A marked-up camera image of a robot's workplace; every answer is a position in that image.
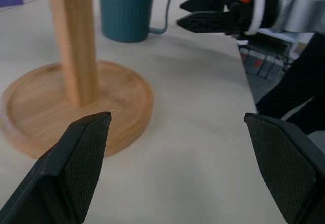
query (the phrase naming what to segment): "round wooden base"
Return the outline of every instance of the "round wooden base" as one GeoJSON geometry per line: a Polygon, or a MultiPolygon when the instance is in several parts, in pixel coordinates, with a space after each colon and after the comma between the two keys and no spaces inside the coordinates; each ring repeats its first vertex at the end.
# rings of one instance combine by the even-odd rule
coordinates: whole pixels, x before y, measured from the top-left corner
{"type": "Polygon", "coordinates": [[[12,145],[39,158],[62,136],[69,124],[102,111],[112,113],[105,156],[129,147],[145,131],[153,94],[134,71],[99,61],[100,99],[73,106],[65,95],[60,64],[33,70],[12,83],[2,96],[1,126],[12,145]]]}

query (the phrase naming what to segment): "white table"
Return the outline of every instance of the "white table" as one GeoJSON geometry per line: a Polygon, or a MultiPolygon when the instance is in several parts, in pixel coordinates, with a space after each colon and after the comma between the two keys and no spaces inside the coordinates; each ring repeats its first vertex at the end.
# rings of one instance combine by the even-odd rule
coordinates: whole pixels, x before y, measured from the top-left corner
{"type": "MultiPolygon", "coordinates": [[[[154,0],[153,26],[165,1],[154,0]]],[[[94,1],[98,57],[146,78],[155,106],[144,135],[104,159],[85,223],[283,224],[243,122],[255,107],[235,41],[177,27],[183,1],[173,0],[167,33],[135,44],[102,36],[94,1]]],[[[0,12],[0,93],[59,59],[47,0],[0,12]]],[[[0,134],[0,207],[34,162],[0,134]]]]}

